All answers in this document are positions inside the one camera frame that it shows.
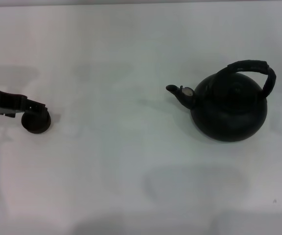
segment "kettle lid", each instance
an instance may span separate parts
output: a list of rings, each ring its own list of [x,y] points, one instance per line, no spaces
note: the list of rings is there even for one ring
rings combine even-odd
[[[251,78],[237,73],[253,71],[268,75],[264,88]],[[214,102],[230,112],[245,112],[253,108],[259,99],[266,98],[276,82],[274,71],[265,61],[238,61],[216,73],[209,84]]]

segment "kettle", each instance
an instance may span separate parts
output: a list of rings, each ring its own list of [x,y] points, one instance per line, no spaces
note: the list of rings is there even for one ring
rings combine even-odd
[[[268,75],[263,89],[238,72]],[[190,109],[196,126],[219,141],[241,141],[255,134],[267,116],[267,96],[276,82],[275,72],[265,61],[244,60],[228,65],[205,78],[195,90],[168,85],[178,101]]]

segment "white table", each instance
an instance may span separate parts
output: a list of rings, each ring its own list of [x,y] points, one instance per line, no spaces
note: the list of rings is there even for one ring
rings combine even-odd
[[[243,59],[267,120],[212,141],[165,86]],[[0,8],[0,90],[54,122],[0,116],[0,235],[282,234],[282,2]]]

